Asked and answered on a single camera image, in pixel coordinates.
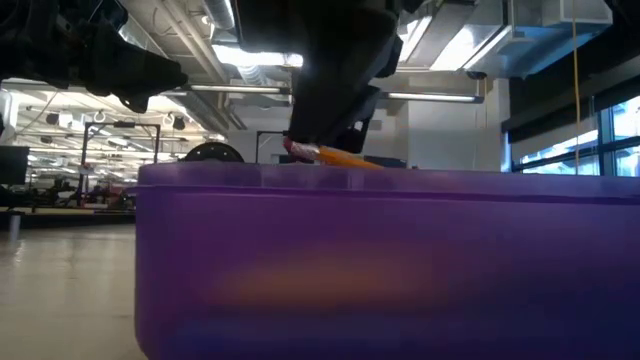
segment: concrete floor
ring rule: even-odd
[[[0,359],[145,359],[133,226],[0,233]]]

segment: translucent plastic container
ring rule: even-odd
[[[640,181],[140,170],[136,333],[160,359],[637,359]]]

